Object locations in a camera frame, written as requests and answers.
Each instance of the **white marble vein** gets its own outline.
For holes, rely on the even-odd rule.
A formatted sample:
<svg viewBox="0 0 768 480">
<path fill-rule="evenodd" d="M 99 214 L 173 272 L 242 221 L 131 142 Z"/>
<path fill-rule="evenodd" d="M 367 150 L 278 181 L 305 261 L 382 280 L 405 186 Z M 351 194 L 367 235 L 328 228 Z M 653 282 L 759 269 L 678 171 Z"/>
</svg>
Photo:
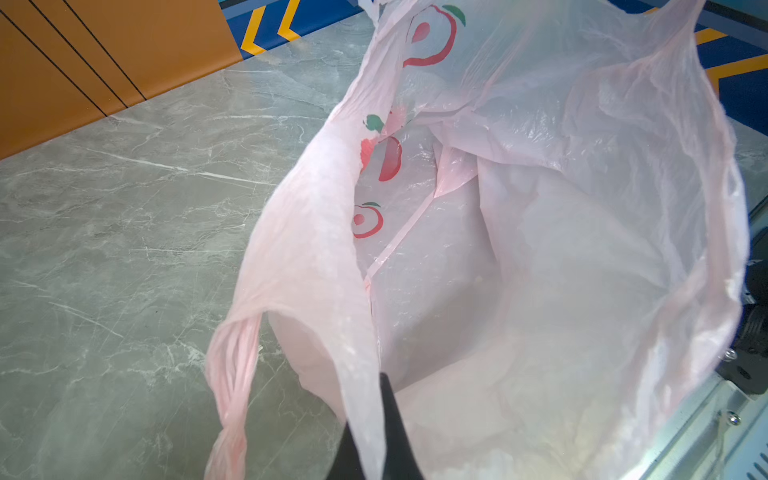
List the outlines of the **white marble vein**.
<svg viewBox="0 0 768 480">
<path fill-rule="evenodd" d="M 358 15 L 0 162 L 0 479 L 202 478 L 248 235 L 371 34 Z M 248 478 L 324 478 L 341 427 L 262 341 Z"/>
</svg>

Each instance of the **pink plastic bag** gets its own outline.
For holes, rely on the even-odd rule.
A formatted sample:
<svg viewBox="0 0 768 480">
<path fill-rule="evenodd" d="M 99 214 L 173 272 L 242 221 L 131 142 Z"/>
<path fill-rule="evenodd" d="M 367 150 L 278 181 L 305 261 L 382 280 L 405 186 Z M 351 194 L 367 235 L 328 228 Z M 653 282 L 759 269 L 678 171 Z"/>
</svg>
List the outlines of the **pink plastic bag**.
<svg viewBox="0 0 768 480">
<path fill-rule="evenodd" d="M 632 467 L 740 312 L 743 186 L 697 59 L 702 4 L 387 4 L 253 230 L 208 351 L 206 478 L 244 477 L 266 312 L 367 478 L 380 370 L 429 478 Z"/>
</svg>

